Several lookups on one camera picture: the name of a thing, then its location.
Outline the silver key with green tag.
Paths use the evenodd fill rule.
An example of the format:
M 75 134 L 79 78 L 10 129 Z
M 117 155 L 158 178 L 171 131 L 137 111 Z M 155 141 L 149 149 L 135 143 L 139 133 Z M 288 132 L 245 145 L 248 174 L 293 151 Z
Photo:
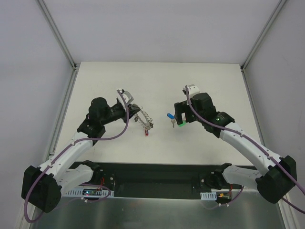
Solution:
M 186 122 L 185 121 L 183 121 L 181 124 L 179 124 L 178 126 L 179 127 L 182 127 L 182 126 L 184 126 L 186 124 Z

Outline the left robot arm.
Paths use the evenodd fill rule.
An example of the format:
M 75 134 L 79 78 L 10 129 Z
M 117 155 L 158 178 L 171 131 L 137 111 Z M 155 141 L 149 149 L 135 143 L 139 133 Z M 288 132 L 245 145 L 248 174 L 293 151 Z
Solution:
M 102 97 L 93 99 L 71 142 L 40 166 L 29 166 L 25 170 L 21 191 L 25 204 L 31 203 L 49 213 L 58 205 L 62 195 L 78 185 L 101 184 L 101 168 L 96 163 L 86 160 L 73 170 L 70 170 L 71 165 L 98 141 L 103 140 L 105 125 L 118 119 L 126 124 L 140 110 L 138 105 L 131 104 L 127 99 L 117 98 L 113 106 L 109 106 Z

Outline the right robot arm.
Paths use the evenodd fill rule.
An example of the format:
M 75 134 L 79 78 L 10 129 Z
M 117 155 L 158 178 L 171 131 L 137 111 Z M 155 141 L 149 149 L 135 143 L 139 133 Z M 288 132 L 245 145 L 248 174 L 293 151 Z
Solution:
M 275 204 L 295 186 L 296 161 L 290 156 L 281 157 L 247 136 L 229 114 L 216 110 L 209 94 L 198 93 L 175 103 L 174 110 L 178 125 L 201 123 L 207 132 L 230 144 L 255 167 L 251 170 L 225 163 L 205 180 L 210 187 L 221 189 L 238 184 L 257 190 Z

